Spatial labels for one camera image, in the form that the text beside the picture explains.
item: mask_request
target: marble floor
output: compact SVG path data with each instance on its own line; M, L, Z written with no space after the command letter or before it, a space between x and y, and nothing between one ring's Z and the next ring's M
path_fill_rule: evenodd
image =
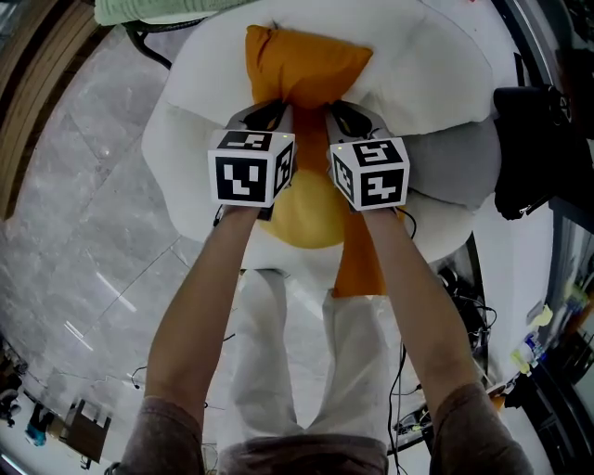
M152 35L173 58L190 31ZM130 375L147 362L161 317L201 243L172 226L140 138L167 78L114 29L56 107L34 152L16 213L0 224L0 331L29 363L27 391L64 415L84 397L112 416L104 450L118 460L142 391ZM286 342L298 418L316 415L329 354L318 313L288 280ZM395 375L399 335L390 305L376 298ZM240 318L235 309L229 334ZM213 443L226 405L235 351L227 342L208 395L204 442ZM144 372L137 380L142 382ZM403 392L417 385L407 363ZM403 412L422 392L403 397Z

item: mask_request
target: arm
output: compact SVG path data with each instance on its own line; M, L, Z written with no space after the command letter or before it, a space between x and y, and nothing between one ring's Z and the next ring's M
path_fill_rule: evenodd
M145 395L182 407L200 426L258 212L256 208L226 212L169 305L150 348Z
M434 417L455 389L477 381L454 303L389 210L365 212L402 340Z

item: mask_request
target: green towel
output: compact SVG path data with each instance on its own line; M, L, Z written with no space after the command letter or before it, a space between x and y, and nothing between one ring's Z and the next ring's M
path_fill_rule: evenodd
M117 25L135 19L153 19L180 13L219 11L254 0L97 0L95 20Z

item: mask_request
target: sleeve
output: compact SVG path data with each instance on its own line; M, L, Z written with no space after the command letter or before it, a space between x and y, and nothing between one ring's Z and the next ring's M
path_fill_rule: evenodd
M200 425L175 404L145 398L115 475L204 475Z
M431 475L534 473L479 383L450 394L437 410L433 425Z

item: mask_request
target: orange cloth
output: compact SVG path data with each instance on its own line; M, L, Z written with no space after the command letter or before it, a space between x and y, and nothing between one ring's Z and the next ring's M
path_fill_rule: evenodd
M282 98L293 105L298 171L291 188L275 203L269 233L301 248L344 241L335 297L382 295L385 286L371 237L360 213L329 175L324 105L340 99L373 52L365 47L304 32L252 25L246 36L246 63L256 104Z

